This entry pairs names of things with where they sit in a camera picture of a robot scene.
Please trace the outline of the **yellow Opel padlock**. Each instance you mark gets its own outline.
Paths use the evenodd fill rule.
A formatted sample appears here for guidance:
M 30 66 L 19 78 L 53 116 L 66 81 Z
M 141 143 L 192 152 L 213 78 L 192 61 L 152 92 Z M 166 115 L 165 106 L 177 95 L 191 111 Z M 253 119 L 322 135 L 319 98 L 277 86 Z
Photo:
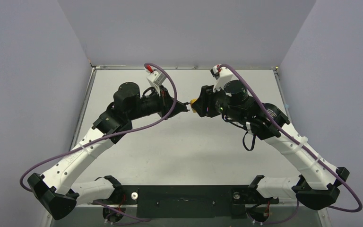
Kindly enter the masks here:
M 188 103 L 188 109 L 189 111 L 188 112 L 192 112 L 192 113 L 197 113 L 197 110 L 196 110 L 196 103 L 197 99 L 192 99 L 190 101 L 187 101 L 187 102 L 183 102 L 183 103 Z

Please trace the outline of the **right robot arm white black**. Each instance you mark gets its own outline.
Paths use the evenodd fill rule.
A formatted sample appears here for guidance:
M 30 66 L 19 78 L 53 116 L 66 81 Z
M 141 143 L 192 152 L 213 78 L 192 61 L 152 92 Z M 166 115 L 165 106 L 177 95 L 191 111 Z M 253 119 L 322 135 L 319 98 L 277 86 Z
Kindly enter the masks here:
M 203 86 L 191 107 L 200 117 L 220 115 L 225 122 L 241 124 L 253 139 L 271 145 L 299 171 L 300 175 L 293 177 L 256 176 L 247 190 L 252 201 L 297 199 L 312 210 L 321 210 L 337 201 L 341 182 L 336 176 L 346 181 L 349 171 L 345 167 L 329 164 L 318 153 L 312 157 L 305 150 L 309 147 L 307 138 L 298 134 L 287 115 L 277 106 L 264 103 L 267 113 L 278 125 L 278 128 L 275 127 L 239 80 L 226 83 L 219 91 L 215 91 L 213 86 Z M 279 128 L 295 141 L 280 132 Z

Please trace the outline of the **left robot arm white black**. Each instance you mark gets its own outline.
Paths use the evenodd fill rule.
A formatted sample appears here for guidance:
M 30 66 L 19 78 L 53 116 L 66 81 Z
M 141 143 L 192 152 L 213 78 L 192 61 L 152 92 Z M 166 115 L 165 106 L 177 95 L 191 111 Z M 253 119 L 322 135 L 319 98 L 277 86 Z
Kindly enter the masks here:
M 122 185 L 111 175 L 87 183 L 75 181 L 103 152 L 133 129 L 133 120 L 152 114 L 171 118 L 188 111 L 188 103 L 171 97 L 164 86 L 158 91 L 153 87 L 149 90 L 151 94 L 146 96 L 140 93 L 134 82 L 121 84 L 113 95 L 113 102 L 74 147 L 75 152 L 63 157 L 44 173 L 29 176 L 27 182 L 33 194 L 54 220 L 66 217 L 77 205 L 95 200 L 110 203 L 121 200 Z

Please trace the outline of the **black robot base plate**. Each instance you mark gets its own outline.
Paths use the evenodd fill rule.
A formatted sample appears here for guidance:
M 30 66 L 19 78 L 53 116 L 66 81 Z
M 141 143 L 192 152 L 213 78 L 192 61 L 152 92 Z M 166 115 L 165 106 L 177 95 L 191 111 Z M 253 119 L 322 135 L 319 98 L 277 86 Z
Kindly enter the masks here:
M 267 200 L 248 185 L 124 185 L 106 205 L 135 205 L 138 218 L 244 218 L 246 210 Z

